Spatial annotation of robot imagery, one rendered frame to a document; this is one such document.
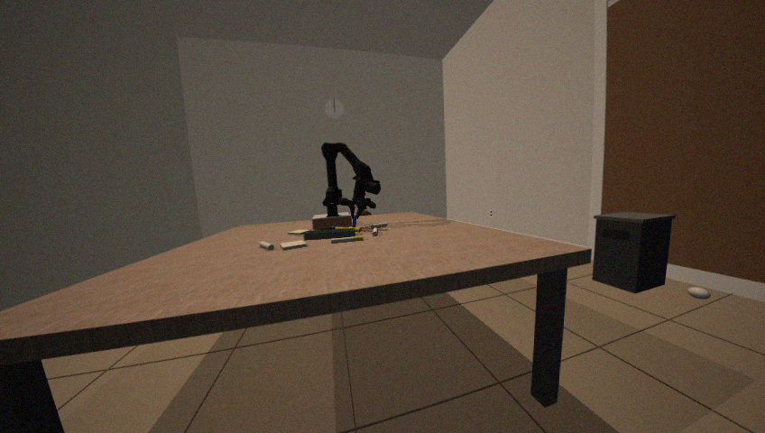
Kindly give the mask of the grey keyboard with white letter keys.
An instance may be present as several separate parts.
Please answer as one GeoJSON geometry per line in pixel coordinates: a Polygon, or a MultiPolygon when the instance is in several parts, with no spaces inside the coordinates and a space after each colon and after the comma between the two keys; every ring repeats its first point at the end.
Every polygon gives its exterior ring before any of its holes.
{"type": "Polygon", "coordinates": [[[342,229],[328,229],[328,230],[313,230],[307,231],[303,234],[304,240],[316,240],[316,239],[330,239],[330,238],[344,238],[354,237],[354,228],[342,228],[342,229]]]}

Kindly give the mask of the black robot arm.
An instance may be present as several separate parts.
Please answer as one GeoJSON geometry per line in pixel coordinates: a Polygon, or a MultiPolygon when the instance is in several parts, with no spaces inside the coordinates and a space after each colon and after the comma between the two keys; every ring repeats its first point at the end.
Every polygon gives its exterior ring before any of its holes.
{"type": "MultiPolygon", "coordinates": [[[[360,161],[352,153],[352,151],[346,146],[345,143],[332,143],[332,144],[324,143],[321,146],[321,151],[322,151],[322,155],[324,156],[326,160],[326,165],[327,165],[328,188],[326,191],[326,197],[324,201],[322,202],[323,206],[327,206],[327,217],[339,216],[337,214],[337,205],[340,205],[338,203],[338,200],[343,197],[342,189],[338,188],[337,182],[336,182],[335,159],[338,152],[341,152],[353,166],[353,170],[356,174],[353,177],[353,180],[356,180],[355,189],[373,193],[375,195],[379,194],[381,190],[380,181],[373,179],[371,168],[364,162],[360,161]]],[[[366,206],[370,206],[371,199],[364,198],[364,195],[362,195],[361,197],[358,197],[358,195],[355,195],[353,203],[356,204],[358,208],[361,208],[361,207],[366,208],[366,206]]]]}

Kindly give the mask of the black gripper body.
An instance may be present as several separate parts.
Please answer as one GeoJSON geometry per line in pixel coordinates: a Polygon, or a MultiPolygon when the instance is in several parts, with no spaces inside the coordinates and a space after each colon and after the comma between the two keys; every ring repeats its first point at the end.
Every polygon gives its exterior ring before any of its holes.
{"type": "MultiPolygon", "coordinates": [[[[340,205],[342,205],[342,206],[347,206],[348,205],[349,207],[354,207],[355,204],[353,202],[354,202],[355,195],[358,195],[358,197],[361,197],[362,195],[365,196],[365,191],[361,191],[361,190],[355,189],[354,190],[354,195],[352,197],[352,200],[348,200],[347,198],[340,198],[338,200],[338,203],[340,205]]],[[[375,208],[375,207],[376,207],[376,204],[371,201],[371,204],[370,204],[369,208],[375,208]]]]}

